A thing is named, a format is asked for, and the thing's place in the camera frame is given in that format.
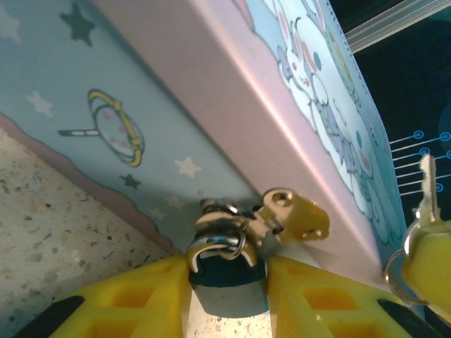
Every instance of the printed star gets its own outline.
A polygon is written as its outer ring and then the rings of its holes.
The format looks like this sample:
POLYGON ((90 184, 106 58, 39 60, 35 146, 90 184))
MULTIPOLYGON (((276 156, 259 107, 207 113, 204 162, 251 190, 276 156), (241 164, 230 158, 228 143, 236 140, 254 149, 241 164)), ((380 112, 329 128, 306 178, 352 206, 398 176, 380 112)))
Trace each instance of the printed star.
POLYGON ((89 34, 96 25, 82 17, 80 8, 77 4, 72 4, 72 13, 70 15, 62 13, 60 14, 60 18, 70 26, 72 31, 70 37, 72 40, 77 41, 80 39, 89 47, 92 47, 89 34))
POLYGON ((2 37, 10 37, 19 44, 21 43, 18 32, 19 26, 20 21, 7 14, 0 4, 0 35, 2 37))
POLYGON ((180 168, 178 171, 180 174, 186 174, 191 178, 195 177, 197 171, 202 170, 202 168, 194 164, 190 157, 187 157, 183 161, 175 160, 174 163, 180 168))
POLYGON ((132 187, 135 188, 135 190, 138 190, 138 185, 141 184, 141 182, 135 180, 131 174, 128 174, 127 176, 119 175, 119 177, 124 180, 124 184, 126 187, 132 187))
POLYGON ((147 209, 150 214, 152 215, 152 217, 158 218, 159 220, 163 220, 166 217, 166 214, 163 213, 160 208, 155 208, 155 209, 147 209))
POLYGON ((168 202, 168 205, 172 208, 180 210, 185 203, 183 203, 177 196, 165 197, 164 200, 168 202))
POLYGON ((53 106, 53 104, 45 101, 39 92, 34 91, 33 95, 26 96, 26 99, 35 106, 35 109, 38 113, 44 113, 45 115, 51 117, 50 108, 53 106))

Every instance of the padlock body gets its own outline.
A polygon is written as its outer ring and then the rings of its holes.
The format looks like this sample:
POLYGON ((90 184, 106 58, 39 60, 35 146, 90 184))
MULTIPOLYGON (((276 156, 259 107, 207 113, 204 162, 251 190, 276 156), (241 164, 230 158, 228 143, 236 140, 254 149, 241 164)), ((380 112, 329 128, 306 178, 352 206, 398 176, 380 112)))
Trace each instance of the padlock body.
POLYGON ((211 256, 202 265, 204 274, 190 273, 190 283, 206 313, 245 318, 269 309, 263 260, 249 269, 242 256, 232 261, 211 256))

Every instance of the yellow key head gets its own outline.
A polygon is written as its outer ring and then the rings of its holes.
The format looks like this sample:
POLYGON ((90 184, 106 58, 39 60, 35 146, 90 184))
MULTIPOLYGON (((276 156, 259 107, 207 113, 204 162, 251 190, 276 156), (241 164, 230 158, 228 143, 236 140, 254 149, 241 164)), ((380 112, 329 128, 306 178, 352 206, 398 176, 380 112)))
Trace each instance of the yellow key head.
POLYGON ((316 203, 291 189, 272 189, 264 195, 264 207, 257 211, 268 222, 275 218, 283 231, 278 234, 282 244, 296 239, 311 241, 329 236, 329 217, 316 203))
POLYGON ((451 322, 451 221, 418 231, 414 254, 404 260, 402 276, 432 310, 451 322))

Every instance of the terrazzo surface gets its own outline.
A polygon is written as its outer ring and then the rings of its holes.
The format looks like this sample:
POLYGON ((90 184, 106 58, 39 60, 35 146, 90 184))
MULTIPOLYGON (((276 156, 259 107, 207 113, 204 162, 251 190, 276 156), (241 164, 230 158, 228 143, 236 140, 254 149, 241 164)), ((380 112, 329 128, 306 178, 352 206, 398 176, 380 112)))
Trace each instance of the terrazzo surface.
MULTIPOLYGON (((0 337, 87 284, 168 256, 0 130, 0 337)), ((192 298, 187 337, 271 337, 269 315, 206 314, 192 298)))

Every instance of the dark green star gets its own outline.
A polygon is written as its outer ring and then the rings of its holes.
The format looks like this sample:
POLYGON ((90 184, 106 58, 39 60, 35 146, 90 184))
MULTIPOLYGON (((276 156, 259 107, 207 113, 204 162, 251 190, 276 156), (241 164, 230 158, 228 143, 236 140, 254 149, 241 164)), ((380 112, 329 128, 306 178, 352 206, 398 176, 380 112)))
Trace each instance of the dark green star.
POLYGON ((138 185, 141 184, 141 182, 135 180, 131 174, 128 174, 127 176, 119 175, 119 177, 124 180, 124 184, 126 187, 132 187, 135 188, 135 190, 138 190, 138 185))
POLYGON ((70 29, 72 30, 72 40, 77 41, 80 39, 88 46, 92 46, 89 34, 96 26, 91 21, 88 21, 82 17, 80 8, 76 3, 72 4, 72 13, 70 15, 62 13, 60 14, 60 18, 70 26, 70 29))

